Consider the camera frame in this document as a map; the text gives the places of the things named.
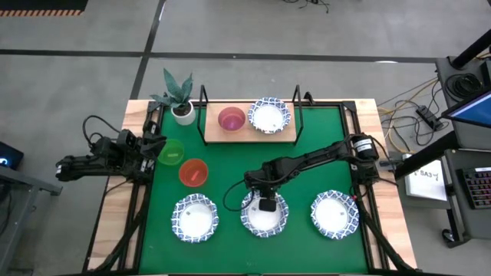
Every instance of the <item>plastic cup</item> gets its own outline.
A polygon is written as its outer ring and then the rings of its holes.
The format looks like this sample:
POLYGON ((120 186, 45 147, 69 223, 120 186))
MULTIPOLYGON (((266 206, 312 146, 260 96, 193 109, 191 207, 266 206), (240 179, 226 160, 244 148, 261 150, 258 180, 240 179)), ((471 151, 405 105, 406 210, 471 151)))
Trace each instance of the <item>plastic cup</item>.
POLYGON ((184 145, 175 139, 168 139, 157 159, 164 165, 174 166, 179 164, 184 157, 184 145))
POLYGON ((218 124, 228 131, 239 130, 246 122, 246 115, 238 107, 227 107, 218 114, 218 124))
POLYGON ((208 166, 201 159, 189 159, 179 169, 179 179, 188 187, 199 187, 208 179, 208 166))

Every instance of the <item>paper plate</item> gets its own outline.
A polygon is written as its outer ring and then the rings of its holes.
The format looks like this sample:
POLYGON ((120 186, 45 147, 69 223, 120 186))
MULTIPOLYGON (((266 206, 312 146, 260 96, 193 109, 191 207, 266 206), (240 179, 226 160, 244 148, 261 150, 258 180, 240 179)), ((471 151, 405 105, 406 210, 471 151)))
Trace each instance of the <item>paper plate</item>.
POLYGON ((181 199, 170 220, 177 238, 191 243, 209 239, 219 222, 215 203, 199 193, 181 199))
MULTIPOLYGON (((250 192, 242 200, 242 207, 249 203, 251 196, 252 193, 250 192)), ((260 199, 259 193, 256 192, 249 207, 242 210, 240 220, 243 225, 260 238, 267 238, 281 233, 288 219, 288 206, 285 200, 277 193, 275 196, 276 211, 266 212, 259 210, 260 199)))
POLYGON ((267 134, 282 131, 292 118, 286 104, 275 97, 259 99, 252 104, 247 114, 252 126, 267 134))
POLYGON ((329 190, 317 195, 310 214, 321 234, 342 239, 358 228, 360 216, 354 200, 342 192, 329 190))

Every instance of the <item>white pot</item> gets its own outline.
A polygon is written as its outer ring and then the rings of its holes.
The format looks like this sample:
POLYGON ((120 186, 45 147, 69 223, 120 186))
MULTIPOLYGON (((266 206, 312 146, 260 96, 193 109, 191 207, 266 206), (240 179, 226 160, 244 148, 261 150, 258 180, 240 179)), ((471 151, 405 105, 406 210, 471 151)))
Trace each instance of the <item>white pot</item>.
POLYGON ((194 122, 194 119, 196 119, 196 112, 194 111, 194 106, 191 103, 191 101, 189 101, 189 104, 191 105, 191 111, 184 116, 176 115, 174 113, 174 109, 173 108, 170 109, 170 112, 172 113, 172 115, 174 115, 176 122, 181 126, 188 126, 194 122))

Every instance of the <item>concrete floor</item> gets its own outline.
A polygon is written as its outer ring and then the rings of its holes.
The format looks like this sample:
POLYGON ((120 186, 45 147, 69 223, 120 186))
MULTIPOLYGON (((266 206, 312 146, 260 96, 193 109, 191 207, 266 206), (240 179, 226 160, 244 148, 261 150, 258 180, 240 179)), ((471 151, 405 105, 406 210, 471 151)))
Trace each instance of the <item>concrete floor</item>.
MULTIPOLYGON (((142 51, 157 2, 91 0, 79 18, 0 18, 0 48, 142 51)), ((491 26, 485 0, 330 3, 326 15, 313 5, 298 10, 301 2, 169 0, 153 51, 444 57, 458 54, 491 26)), ((23 172, 54 182, 60 158, 88 152, 81 133, 87 115, 121 124, 140 59, 3 55, 0 64, 0 140, 25 152, 23 172)), ((289 97, 300 84, 317 98, 369 97, 380 103, 435 76, 432 64, 151 58, 138 98, 163 92, 163 67, 180 81, 192 71, 193 95, 205 84, 215 99, 289 97)), ((429 91, 415 101, 428 105, 429 91)), ((441 94, 437 103, 445 109, 441 94)), ((405 114, 414 111, 400 112, 405 114)), ((98 123, 88 127, 112 135, 98 123)), ((411 128, 401 132, 412 150, 420 149, 411 128)), ((80 179, 62 183, 58 198, 40 196, 14 265, 34 267, 35 275, 79 272, 104 183, 105 178, 80 179)), ((491 270, 491 241, 447 249, 440 238, 448 227, 444 211, 404 212, 419 268, 464 275, 491 270)))

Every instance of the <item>green mat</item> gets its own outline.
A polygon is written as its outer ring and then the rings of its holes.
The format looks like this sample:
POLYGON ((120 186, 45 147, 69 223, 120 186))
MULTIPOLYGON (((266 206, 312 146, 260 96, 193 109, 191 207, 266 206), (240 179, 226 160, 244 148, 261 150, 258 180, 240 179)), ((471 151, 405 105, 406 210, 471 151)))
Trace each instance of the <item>green mat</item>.
MULTIPOLYGON (((347 163, 319 166, 281 187, 278 192, 285 198, 290 214, 285 230, 271 238, 255 237, 240 222, 240 212, 227 211, 222 205, 224 192, 241 180, 245 171, 259 169, 270 159, 299 156, 344 139, 337 108, 304 108, 303 114, 305 128, 297 146, 289 143, 204 146, 196 123, 179 126, 166 111, 163 135, 183 142, 185 160, 204 160, 209 178, 202 187, 188 188, 179 181, 180 166, 157 165, 140 273, 366 273, 360 229, 343 240, 333 241, 322 236, 310 218, 310 206, 318 193, 329 189, 348 193, 351 177, 347 163), (220 223, 208 241, 190 244, 180 241, 171 231, 170 217, 176 202, 195 192, 206 195, 217 205, 220 223)), ((245 185, 232 190, 228 205, 238 208, 246 193, 245 185)))

